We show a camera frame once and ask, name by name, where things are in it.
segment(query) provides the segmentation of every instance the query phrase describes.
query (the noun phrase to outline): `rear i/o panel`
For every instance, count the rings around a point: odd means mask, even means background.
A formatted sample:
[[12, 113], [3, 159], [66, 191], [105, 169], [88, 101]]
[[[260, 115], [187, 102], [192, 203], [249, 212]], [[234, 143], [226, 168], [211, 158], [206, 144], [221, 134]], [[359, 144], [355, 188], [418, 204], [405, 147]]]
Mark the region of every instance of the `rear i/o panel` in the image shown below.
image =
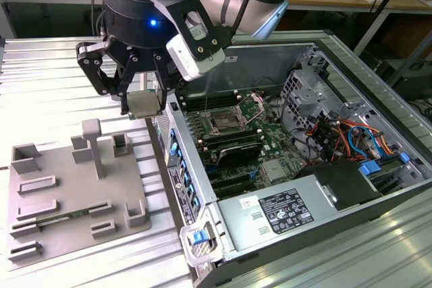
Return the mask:
[[185, 224], [192, 224], [200, 211], [200, 201], [191, 181], [186, 161], [173, 129], [170, 131], [167, 168]]

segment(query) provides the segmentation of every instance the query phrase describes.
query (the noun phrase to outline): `blue cable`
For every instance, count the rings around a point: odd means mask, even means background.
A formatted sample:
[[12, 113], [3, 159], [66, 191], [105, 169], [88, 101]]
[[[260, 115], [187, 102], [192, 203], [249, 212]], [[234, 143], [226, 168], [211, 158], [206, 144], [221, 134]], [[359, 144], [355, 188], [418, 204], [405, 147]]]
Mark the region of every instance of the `blue cable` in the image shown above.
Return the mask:
[[258, 167], [258, 169], [257, 169], [256, 171], [251, 171], [251, 172], [249, 173], [250, 180], [255, 179], [255, 177], [257, 176], [257, 173], [258, 173], [258, 172], [259, 172], [259, 167]]
[[360, 153], [361, 155], [363, 155], [366, 159], [369, 159], [369, 157], [366, 155], [366, 153], [364, 153], [361, 149], [355, 147], [354, 143], [352, 143], [352, 139], [351, 139], [351, 134], [352, 134], [352, 130], [354, 128], [361, 128], [364, 131], [366, 131], [366, 133], [368, 133], [368, 135], [371, 137], [372, 141], [373, 141], [373, 145], [375, 145], [375, 148], [378, 150], [379, 154], [381, 156], [387, 156], [386, 153], [384, 152], [384, 150], [378, 145], [374, 135], [372, 134], [372, 132], [370, 130], [368, 130], [367, 128], [363, 127], [363, 126], [353, 126], [351, 127], [350, 131], [348, 132], [348, 141], [350, 143], [350, 146], [357, 151], [358, 153]]

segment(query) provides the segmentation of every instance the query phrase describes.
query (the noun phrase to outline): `gray fixture plate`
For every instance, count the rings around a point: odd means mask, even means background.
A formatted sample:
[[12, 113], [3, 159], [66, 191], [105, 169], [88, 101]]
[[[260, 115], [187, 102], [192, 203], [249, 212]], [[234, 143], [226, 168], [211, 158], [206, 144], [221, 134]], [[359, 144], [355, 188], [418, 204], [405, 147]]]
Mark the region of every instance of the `gray fixture plate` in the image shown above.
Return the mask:
[[[106, 177], [99, 180], [93, 160], [75, 164], [72, 146], [39, 152], [40, 156], [35, 160], [40, 171], [18, 175], [13, 167], [10, 168], [7, 251], [10, 252], [16, 246], [30, 241], [37, 241], [42, 246], [40, 255], [14, 262], [11, 264], [11, 270], [150, 228], [146, 198], [133, 150], [128, 155], [114, 158], [111, 140], [98, 141], [98, 147], [106, 174]], [[21, 181], [51, 175], [56, 176], [57, 186], [21, 195], [17, 193]], [[113, 210], [97, 216], [90, 217], [86, 214], [76, 219], [50, 224], [42, 227], [40, 233], [32, 233], [16, 239], [9, 234], [11, 225], [18, 222], [16, 218], [18, 208], [51, 200], [58, 201], [58, 209], [40, 215], [37, 219], [82, 210], [104, 201], [110, 201]], [[139, 200], [144, 203], [146, 222], [129, 228], [126, 226], [124, 217], [125, 203], [128, 204], [129, 210], [132, 210], [132, 214], [138, 214]], [[106, 235], [93, 238], [90, 227], [111, 219], [115, 223], [115, 231], [113, 233], [108, 231]]]

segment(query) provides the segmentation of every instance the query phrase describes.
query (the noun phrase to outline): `small metal part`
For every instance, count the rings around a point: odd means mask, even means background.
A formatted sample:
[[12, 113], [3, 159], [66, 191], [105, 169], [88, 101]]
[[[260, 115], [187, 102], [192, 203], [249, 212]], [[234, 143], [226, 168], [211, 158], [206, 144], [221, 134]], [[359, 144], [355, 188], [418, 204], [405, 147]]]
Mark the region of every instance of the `small metal part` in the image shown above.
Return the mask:
[[[249, 97], [252, 97], [254, 102], [257, 103], [257, 105], [259, 107], [259, 112], [254, 117], [247, 120], [247, 118], [245, 118], [245, 116], [243, 116], [243, 112], [242, 112], [242, 109], [240, 108], [240, 105]], [[254, 92], [249, 94], [248, 96], [246, 96], [242, 101], [240, 101], [236, 106], [234, 106], [234, 109], [235, 109], [236, 115], [238, 117], [238, 120], [242, 121], [244, 123], [244, 125], [248, 125], [251, 121], [253, 121], [255, 118], [257, 118], [259, 115], [261, 115], [265, 111], [262, 98], [257, 96], [257, 94], [255, 94]]]

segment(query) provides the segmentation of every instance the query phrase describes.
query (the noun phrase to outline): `gray plastic block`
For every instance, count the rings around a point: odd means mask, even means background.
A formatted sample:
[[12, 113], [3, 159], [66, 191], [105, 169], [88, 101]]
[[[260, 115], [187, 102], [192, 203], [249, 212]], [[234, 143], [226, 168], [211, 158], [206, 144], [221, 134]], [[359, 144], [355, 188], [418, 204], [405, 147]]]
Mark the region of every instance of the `gray plastic block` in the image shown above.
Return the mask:
[[12, 148], [11, 166], [21, 175], [27, 172], [39, 171], [34, 158], [40, 156], [34, 144], [24, 144]]
[[55, 212], [58, 208], [59, 203], [56, 201], [56, 199], [31, 206], [18, 207], [16, 219], [22, 221], [24, 219], [29, 219], [30, 217], [36, 217], [39, 215], [48, 214], [50, 212]]
[[57, 179], [54, 175], [50, 175], [48, 177], [41, 177], [20, 182], [18, 184], [17, 193], [20, 195], [28, 194], [30, 192], [37, 192], [39, 190], [49, 189], [55, 186], [57, 186]]
[[82, 121], [82, 138], [90, 142], [93, 153], [94, 165], [96, 167], [97, 179], [104, 178], [101, 155], [97, 146], [97, 138], [102, 135], [101, 121], [98, 119], [87, 119]]
[[111, 142], [113, 144], [114, 157], [125, 156], [132, 152], [132, 143], [126, 133], [117, 133], [111, 135]]
[[93, 159], [93, 153], [91, 148], [81, 148], [72, 151], [72, 156], [76, 164], [91, 161]]
[[41, 229], [36, 224], [36, 217], [12, 224], [9, 230], [9, 234], [14, 238], [40, 232]]
[[96, 204], [91, 204], [89, 208], [91, 208], [88, 211], [90, 217], [101, 216], [109, 212], [112, 212], [114, 210], [114, 206], [111, 204], [110, 200], [106, 200], [104, 202], [98, 202]]
[[20, 244], [10, 249], [7, 258], [12, 262], [21, 261], [31, 256], [40, 256], [42, 245], [37, 241], [30, 241], [24, 244]]
[[82, 138], [79, 135], [72, 136], [70, 138], [70, 140], [72, 141], [72, 146], [74, 147], [74, 150], [80, 150], [82, 148], [88, 148], [87, 140], [85, 140], [84, 138]]
[[147, 214], [144, 207], [143, 201], [139, 200], [140, 210], [138, 213], [135, 213], [134, 210], [128, 208], [128, 203], [124, 204], [124, 221], [128, 227], [134, 227], [142, 225], [147, 220]]
[[[10, 262], [10, 270], [145, 231], [151, 227], [140, 169], [133, 151], [129, 155], [115, 158], [111, 138], [98, 141], [97, 145], [106, 172], [102, 181], [95, 179], [93, 161], [79, 164], [74, 162], [72, 144], [41, 152], [39, 157], [34, 158], [40, 171], [19, 175], [11, 167], [7, 199], [7, 249], [29, 241], [39, 242], [43, 249], [40, 256]], [[19, 194], [17, 191], [23, 181], [52, 175], [57, 179], [55, 187], [30, 194]], [[37, 212], [36, 209], [42, 209], [41, 202], [52, 200], [59, 202], [57, 210], [41, 214], [36, 219], [27, 215], [29, 218], [24, 221], [17, 220], [19, 208], [24, 207], [21, 211], [24, 213], [28, 212], [26, 206], [31, 206], [30, 212]], [[140, 209], [139, 200], [142, 200], [144, 210], [147, 211], [147, 218], [139, 226], [128, 227], [125, 224], [123, 206], [126, 202], [131, 208], [136, 208], [130, 212], [130, 216], [135, 216]], [[90, 234], [90, 226], [109, 219], [113, 219], [116, 225], [115, 232], [108, 231], [106, 235], [94, 239]]]
[[90, 231], [94, 239], [115, 233], [115, 230], [116, 227], [113, 219], [110, 219], [109, 221], [103, 221], [97, 224], [92, 224], [90, 226]]

